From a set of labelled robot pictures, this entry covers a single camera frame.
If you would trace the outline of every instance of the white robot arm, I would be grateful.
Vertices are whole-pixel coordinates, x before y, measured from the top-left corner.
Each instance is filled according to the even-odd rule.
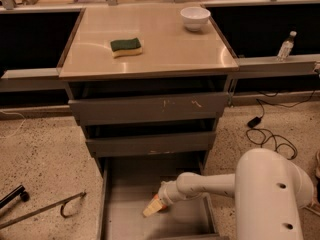
[[[237,240],[302,240],[298,209],[308,205],[314,187],[301,168],[267,149],[246,152],[235,174],[183,173],[162,182],[164,206],[213,193],[235,198]]]

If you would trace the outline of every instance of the floor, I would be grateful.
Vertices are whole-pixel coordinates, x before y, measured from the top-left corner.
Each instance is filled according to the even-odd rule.
[[[272,103],[294,105],[310,94],[290,100],[283,97],[263,97]],[[258,147],[246,137],[246,124],[261,115],[261,106],[254,98],[235,99],[220,119],[214,149],[205,173],[233,173],[238,159],[247,150]],[[291,108],[264,105],[265,116],[259,128],[283,135],[298,150],[292,160],[315,182],[315,152],[320,149],[320,96]],[[71,201],[64,219],[55,207],[32,218],[0,230],[0,240],[28,239],[96,239],[102,179],[85,146],[84,136],[67,106],[20,107],[0,113],[0,198],[22,184],[30,194],[26,203],[16,198],[0,210],[0,224],[31,211],[85,191],[87,195]],[[273,143],[266,148],[273,149]],[[288,157],[286,146],[279,153]],[[213,213],[222,236],[235,240],[234,200],[212,195]],[[320,235],[320,217],[301,210],[305,240]]]

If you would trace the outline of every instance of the white cable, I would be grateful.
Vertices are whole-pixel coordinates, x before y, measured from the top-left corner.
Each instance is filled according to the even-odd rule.
[[[12,137],[12,136],[14,136],[16,133],[17,133],[17,131],[19,131],[20,130],[20,128],[22,127],[22,125],[24,124],[24,122],[26,121],[26,118],[22,115],[22,114],[20,114],[20,113],[15,113],[15,112],[13,112],[13,113],[7,113],[7,112],[4,112],[4,111],[0,111],[0,113],[2,113],[2,114],[4,114],[4,115],[18,115],[18,116],[21,116],[22,118],[23,118],[23,121],[21,122],[21,124],[19,125],[19,127],[12,133],[12,134],[10,134],[10,135],[8,135],[8,136],[4,136],[4,137],[2,137],[2,136],[0,136],[0,139],[7,139],[7,138],[10,138],[10,137]]]

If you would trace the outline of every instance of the white bowl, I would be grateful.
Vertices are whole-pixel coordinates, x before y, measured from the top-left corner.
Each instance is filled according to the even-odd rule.
[[[184,26],[190,31],[198,31],[207,24],[210,11],[202,7],[187,7],[180,12]]]

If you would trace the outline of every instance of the countertop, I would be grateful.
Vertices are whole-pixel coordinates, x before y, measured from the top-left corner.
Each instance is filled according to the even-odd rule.
[[[93,5],[59,68],[64,80],[208,75],[237,63],[210,21],[188,31],[180,11],[200,3]],[[113,58],[110,42],[139,38],[143,53]]]

